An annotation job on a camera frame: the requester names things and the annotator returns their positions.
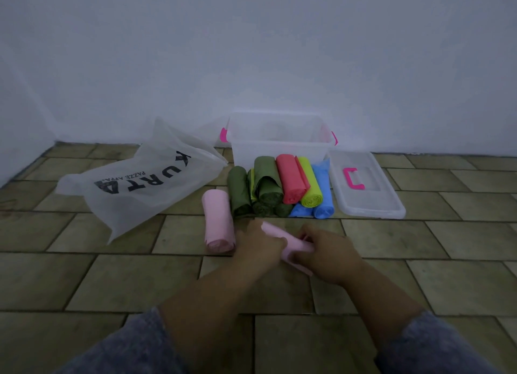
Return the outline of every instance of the pink paper roll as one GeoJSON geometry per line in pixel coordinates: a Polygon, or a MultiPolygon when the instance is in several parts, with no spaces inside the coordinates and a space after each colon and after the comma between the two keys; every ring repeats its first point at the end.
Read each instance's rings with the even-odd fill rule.
{"type": "Polygon", "coordinates": [[[288,245],[282,252],[282,260],[291,264],[300,271],[307,273],[309,276],[312,276],[312,272],[309,271],[306,267],[294,264],[291,261],[289,261],[289,255],[291,254],[291,252],[313,252],[314,246],[312,245],[312,243],[302,241],[292,236],[288,232],[282,230],[280,227],[276,227],[266,221],[262,223],[262,231],[270,237],[286,238],[288,241],[288,245]]]}
{"type": "Polygon", "coordinates": [[[235,231],[228,193],[210,189],[201,198],[205,210],[205,244],[211,252],[229,252],[235,248],[235,231]]]}

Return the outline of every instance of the plastic storage box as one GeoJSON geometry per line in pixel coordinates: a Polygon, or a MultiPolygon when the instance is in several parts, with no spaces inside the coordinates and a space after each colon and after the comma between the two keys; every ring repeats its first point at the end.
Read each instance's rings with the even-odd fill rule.
{"type": "Polygon", "coordinates": [[[303,155],[321,162],[338,143],[319,116],[277,113],[233,113],[220,137],[232,143],[235,165],[246,170],[258,156],[303,155]]]}
{"type": "Polygon", "coordinates": [[[354,216],[402,219],[406,209],[370,152],[331,149],[330,181],[339,208],[354,216]]]}

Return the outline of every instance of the lime yellow roll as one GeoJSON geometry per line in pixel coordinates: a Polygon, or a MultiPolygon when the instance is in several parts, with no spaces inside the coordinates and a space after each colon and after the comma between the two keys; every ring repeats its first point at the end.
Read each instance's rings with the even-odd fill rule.
{"type": "Polygon", "coordinates": [[[307,177],[307,181],[311,185],[310,189],[307,190],[307,193],[301,198],[301,205],[307,208],[317,207],[323,202],[323,193],[318,185],[318,181],[316,181],[311,163],[304,156],[299,156],[298,160],[300,161],[301,168],[307,177]]]}

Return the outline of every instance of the white plastic bag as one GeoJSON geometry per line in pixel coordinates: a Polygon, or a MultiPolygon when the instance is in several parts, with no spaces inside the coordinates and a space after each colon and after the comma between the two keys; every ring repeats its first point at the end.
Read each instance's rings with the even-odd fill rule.
{"type": "Polygon", "coordinates": [[[132,159],[69,174],[56,193],[82,195],[112,229],[110,243],[215,179],[228,163],[217,150],[157,118],[132,159]]]}

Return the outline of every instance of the person's right hand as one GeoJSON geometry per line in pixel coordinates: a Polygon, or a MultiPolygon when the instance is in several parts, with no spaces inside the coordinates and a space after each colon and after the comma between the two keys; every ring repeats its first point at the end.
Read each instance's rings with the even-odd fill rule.
{"type": "Polygon", "coordinates": [[[365,264],[348,237],[304,224],[297,238],[312,242],[314,252],[293,252],[290,260],[328,283],[345,285],[365,264]]]}

